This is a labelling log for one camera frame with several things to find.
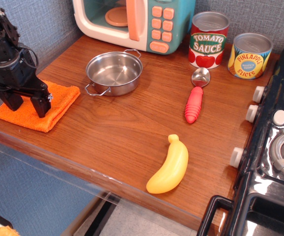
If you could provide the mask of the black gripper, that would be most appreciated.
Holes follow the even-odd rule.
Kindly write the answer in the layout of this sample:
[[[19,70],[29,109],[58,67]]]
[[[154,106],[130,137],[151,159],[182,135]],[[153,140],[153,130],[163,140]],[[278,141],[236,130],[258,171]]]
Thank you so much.
[[[53,95],[48,86],[37,78],[38,58],[33,60],[30,48],[20,48],[14,59],[0,62],[0,99],[12,111],[23,103],[21,95],[31,97],[37,115],[44,118],[51,109]]]

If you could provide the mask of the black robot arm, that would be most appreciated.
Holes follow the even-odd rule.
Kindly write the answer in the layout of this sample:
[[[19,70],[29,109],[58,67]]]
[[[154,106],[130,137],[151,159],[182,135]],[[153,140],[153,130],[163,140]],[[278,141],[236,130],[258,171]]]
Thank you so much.
[[[51,108],[52,94],[36,76],[38,57],[19,42],[17,27],[12,25],[0,8],[0,99],[16,111],[28,97],[38,116],[43,118]]]

